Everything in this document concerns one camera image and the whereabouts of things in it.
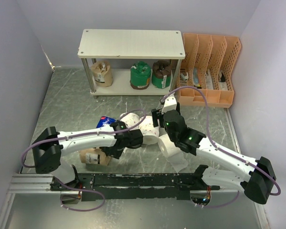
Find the brown paper roll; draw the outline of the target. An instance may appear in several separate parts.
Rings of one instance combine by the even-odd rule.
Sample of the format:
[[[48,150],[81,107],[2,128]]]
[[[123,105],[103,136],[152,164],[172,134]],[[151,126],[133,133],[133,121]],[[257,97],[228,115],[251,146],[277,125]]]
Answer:
[[[110,156],[107,156],[99,148],[89,148],[79,151],[80,161],[83,164],[103,165],[107,166],[111,160]]]
[[[97,61],[91,66],[91,71],[98,86],[109,87],[112,85],[112,68],[108,61]]]

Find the green roll brown top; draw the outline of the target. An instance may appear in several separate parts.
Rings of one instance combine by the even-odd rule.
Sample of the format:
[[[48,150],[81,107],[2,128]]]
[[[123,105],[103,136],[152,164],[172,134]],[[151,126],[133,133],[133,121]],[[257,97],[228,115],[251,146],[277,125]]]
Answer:
[[[159,89],[170,85],[172,69],[169,62],[159,60],[153,64],[152,84]]]

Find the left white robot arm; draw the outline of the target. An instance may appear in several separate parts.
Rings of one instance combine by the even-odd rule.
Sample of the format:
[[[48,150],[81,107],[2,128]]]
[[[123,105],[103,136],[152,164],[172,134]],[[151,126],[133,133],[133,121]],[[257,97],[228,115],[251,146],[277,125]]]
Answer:
[[[106,156],[119,159],[125,148],[139,148],[142,144],[141,130],[129,129],[122,121],[77,132],[59,132],[55,127],[49,127],[33,143],[34,167],[37,174],[51,174],[68,190],[75,190],[80,183],[77,170],[62,157],[98,148]]]

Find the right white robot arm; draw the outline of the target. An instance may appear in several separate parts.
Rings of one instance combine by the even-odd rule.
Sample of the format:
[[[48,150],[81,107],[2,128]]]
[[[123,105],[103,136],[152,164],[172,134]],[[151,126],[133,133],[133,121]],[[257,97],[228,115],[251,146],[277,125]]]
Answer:
[[[204,133],[188,127],[185,119],[177,109],[162,112],[152,110],[152,120],[155,127],[163,127],[168,137],[170,148],[194,156],[205,156],[223,165],[223,178],[220,179],[216,169],[205,169],[193,177],[193,186],[202,190],[206,186],[224,186],[243,191],[246,197],[258,204],[266,204],[272,188],[276,183],[274,169],[269,159],[255,159],[240,155],[220,144],[215,143]]]

